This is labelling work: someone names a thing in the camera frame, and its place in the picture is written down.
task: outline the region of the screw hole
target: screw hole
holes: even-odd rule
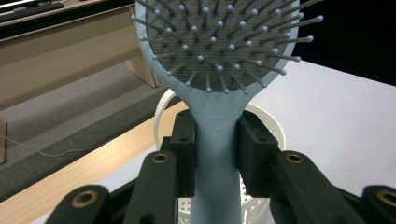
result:
[[[85,190],[73,198],[72,205],[76,208],[82,208],[94,203],[98,197],[98,193],[94,190]]]
[[[294,162],[294,163],[301,163],[304,161],[304,158],[301,157],[300,155],[295,154],[295,153],[288,153],[286,155],[286,160]]]
[[[396,192],[381,189],[376,193],[376,196],[384,203],[396,207]]]
[[[152,161],[154,161],[155,163],[163,163],[168,160],[169,160],[169,158],[165,154],[157,154],[152,157]]]

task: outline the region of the hairbrush bristle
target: hairbrush bristle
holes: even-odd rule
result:
[[[301,60],[284,55],[288,44],[311,42],[313,36],[291,38],[291,30],[320,22],[322,16],[301,21],[300,9],[321,0],[292,6],[297,0],[136,0],[147,9],[147,27],[154,60],[168,76],[187,86],[212,92],[242,90],[259,83],[270,72],[285,75],[279,60]]]

